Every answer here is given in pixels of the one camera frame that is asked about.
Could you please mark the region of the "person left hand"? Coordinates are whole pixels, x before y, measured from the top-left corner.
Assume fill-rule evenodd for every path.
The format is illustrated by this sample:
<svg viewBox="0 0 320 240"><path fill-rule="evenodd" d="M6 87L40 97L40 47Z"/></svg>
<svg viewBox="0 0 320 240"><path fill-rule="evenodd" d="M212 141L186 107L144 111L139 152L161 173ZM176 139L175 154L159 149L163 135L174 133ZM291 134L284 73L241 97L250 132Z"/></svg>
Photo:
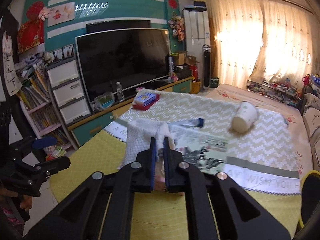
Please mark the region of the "person left hand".
<svg viewBox="0 0 320 240"><path fill-rule="evenodd" d="M0 189L0 195L1 195L1 205L6 206L7 204L7 198L11 197L17 197L18 193L17 192L13 192L10 190L7 190L6 188L4 188L3 186L1 186ZM31 196L26 196L23 195L23 199L20 202L20 208L24 209L25 212L29 212L29 210L33 207L32 204L32 197Z"/></svg>

